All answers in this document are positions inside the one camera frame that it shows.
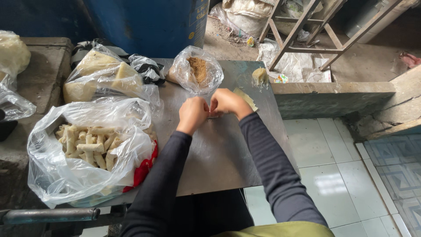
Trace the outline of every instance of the stainless steel table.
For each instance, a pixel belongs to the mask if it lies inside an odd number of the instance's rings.
[[[154,59],[170,68],[173,59]],[[291,163],[298,172],[286,129],[282,122],[272,88],[257,88],[252,85],[252,73],[263,62],[255,61],[219,61],[224,70],[224,80],[220,88],[231,91],[241,87],[259,108],[257,113],[269,128],[269,131],[281,145]],[[193,95],[180,85],[165,82],[159,89],[164,101],[163,116],[154,121],[158,137],[158,148],[162,150],[179,122],[179,108]],[[211,95],[205,96],[210,105]],[[228,189],[238,189],[261,185],[261,180],[254,166],[247,144],[234,115],[208,119],[193,135],[189,156],[181,175],[177,196],[200,194]],[[120,195],[99,206],[131,203],[139,187]]]

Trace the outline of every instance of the concrete ledge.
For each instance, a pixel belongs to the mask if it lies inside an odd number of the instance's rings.
[[[272,83],[282,119],[344,116],[395,94],[390,82]]]

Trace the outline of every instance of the concrete floor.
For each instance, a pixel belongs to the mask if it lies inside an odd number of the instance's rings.
[[[331,65],[337,82],[389,81],[397,75],[390,71],[393,60],[403,51],[421,57],[421,44],[417,35],[421,32],[419,9],[410,9],[386,27],[368,44],[355,43]],[[204,50],[219,60],[256,60],[258,47],[237,47],[216,36],[218,20],[208,18]],[[340,29],[335,29],[344,44],[349,39]],[[326,32],[316,39],[318,48],[335,48]]]

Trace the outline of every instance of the blue barrel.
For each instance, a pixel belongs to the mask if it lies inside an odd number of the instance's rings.
[[[209,0],[84,0],[100,37],[129,54],[174,58],[203,48]]]

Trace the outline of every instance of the rolled spring roll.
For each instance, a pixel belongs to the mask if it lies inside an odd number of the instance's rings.
[[[64,129],[56,132],[56,135],[58,135],[60,137],[63,137],[63,134],[64,134]]]
[[[97,138],[96,138],[96,143],[100,144],[104,142],[104,134],[98,134]]]
[[[86,139],[86,132],[85,131],[81,131],[79,133],[79,139],[81,139],[81,140],[85,140]]]
[[[107,163],[107,170],[111,172],[114,167],[114,158],[117,158],[117,155],[110,154],[112,150],[108,150],[107,155],[105,156],[105,162]]]
[[[75,151],[75,132],[70,129],[66,128],[66,155],[70,155]]]
[[[117,133],[111,133],[111,134],[109,134],[108,139],[104,142],[104,153],[109,148],[109,146],[111,146],[111,143],[114,141],[114,139],[116,137],[117,137]]]
[[[86,144],[86,140],[76,140],[75,146],[77,147],[79,144]]]
[[[99,167],[101,169],[103,169],[103,170],[106,170],[107,169],[107,165],[106,165],[106,163],[104,161],[104,158],[102,158],[101,152],[94,151],[93,152],[93,157],[94,157],[96,163],[99,165]]]
[[[109,146],[109,149],[112,150],[116,147],[118,147],[123,141],[120,140],[118,137],[114,138],[114,141],[111,143],[111,145]]]
[[[76,159],[83,153],[83,151],[75,150],[72,154],[69,155],[69,158]]]
[[[108,133],[114,133],[113,127],[108,128],[88,128],[88,132],[91,134],[108,134]]]
[[[103,152],[104,151],[104,145],[102,143],[100,144],[79,144],[77,146],[78,151],[98,151]]]

